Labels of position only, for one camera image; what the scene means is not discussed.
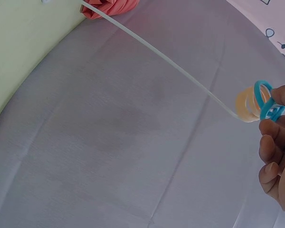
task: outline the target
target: white cable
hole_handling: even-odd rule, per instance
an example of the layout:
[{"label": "white cable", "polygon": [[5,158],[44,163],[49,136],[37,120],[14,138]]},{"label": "white cable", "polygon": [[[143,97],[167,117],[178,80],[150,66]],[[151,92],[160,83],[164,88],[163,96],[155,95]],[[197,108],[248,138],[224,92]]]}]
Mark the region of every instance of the white cable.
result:
[{"label": "white cable", "polygon": [[207,93],[215,102],[217,102],[223,109],[225,109],[230,115],[238,119],[238,115],[235,114],[230,108],[228,108],[221,100],[219,100],[213,93],[211,93],[205,86],[203,86],[198,80],[196,80],[192,75],[190,75],[187,71],[185,71],[183,68],[181,68],[178,64],[176,64],[172,59],[170,59],[168,56],[163,54],[160,50],[158,50],[156,47],[149,44],[147,41],[145,41],[143,38],[138,36],[136,33],[129,30],[127,27],[119,23],[118,21],[114,20],[110,16],[106,15],[99,9],[91,6],[87,2],[81,0],[81,4],[85,7],[89,8],[90,10],[94,11],[95,13],[99,14],[112,24],[116,25],[118,28],[129,34],[131,37],[145,45],[147,48],[149,48],[151,51],[153,51],[155,54],[157,54],[162,59],[166,60],[171,66],[173,66],[175,69],[180,71],[183,75],[185,75],[190,81],[195,83],[199,88],[201,88],[205,93]]}]

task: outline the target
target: wall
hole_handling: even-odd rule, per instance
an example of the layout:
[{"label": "wall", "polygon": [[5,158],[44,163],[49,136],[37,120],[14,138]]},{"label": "wall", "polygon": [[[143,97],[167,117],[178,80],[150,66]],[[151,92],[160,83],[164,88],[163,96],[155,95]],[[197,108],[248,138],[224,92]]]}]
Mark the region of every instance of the wall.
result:
[{"label": "wall", "polygon": [[42,58],[82,20],[77,0],[0,0],[0,112]]}]

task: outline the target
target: blue plastic clip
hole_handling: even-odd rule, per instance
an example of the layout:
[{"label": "blue plastic clip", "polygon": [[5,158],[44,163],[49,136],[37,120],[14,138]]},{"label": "blue plastic clip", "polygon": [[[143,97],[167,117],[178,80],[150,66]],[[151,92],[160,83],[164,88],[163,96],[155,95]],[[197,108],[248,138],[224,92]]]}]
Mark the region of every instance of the blue plastic clip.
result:
[{"label": "blue plastic clip", "polygon": [[272,86],[267,81],[261,80],[255,83],[254,93],[258,106],[261,108],[260,119],[271,119],[276,122],[285,111],[285,106],[278,105],[272,97],[268,102],[264,103],[261,95],[261,86],[265,86],[269,92],[272,90]]}]

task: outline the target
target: gray bed sheet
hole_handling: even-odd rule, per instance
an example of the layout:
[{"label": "gray bed sheet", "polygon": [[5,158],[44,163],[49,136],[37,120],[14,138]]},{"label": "gray bed sheet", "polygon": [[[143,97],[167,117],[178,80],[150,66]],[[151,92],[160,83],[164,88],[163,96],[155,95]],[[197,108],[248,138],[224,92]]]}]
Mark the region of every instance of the gray bed sheet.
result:
[{"label": "gray bed sheet", "polygon": [[[116,17],[234,107],[285,59],[224,0]],[[258,184],[258,123],[105,20],[85,20],[0,115],[0,228],[285,227]]]}]

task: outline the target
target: pink printed fabric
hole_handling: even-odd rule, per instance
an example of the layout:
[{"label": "pink printed fabric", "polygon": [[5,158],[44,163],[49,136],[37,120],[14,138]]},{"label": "pink printed fabric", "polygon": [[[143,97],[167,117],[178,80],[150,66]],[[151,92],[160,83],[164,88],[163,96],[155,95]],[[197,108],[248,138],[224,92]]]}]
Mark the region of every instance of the pink printed fabric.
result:
[{"label": "pink printed fabric", "polygon": [[227,0],[285,56],[285,0]]},{"label": "pink printed fabric", "polygon": [[[85,0],[87,3],[98,8],[105,14],[112,16],[117,14],[126,13],[134,9],[139,0]],[[82,8],[82,13],[89,19],[101,18],[97,13],[87,7]]]}]

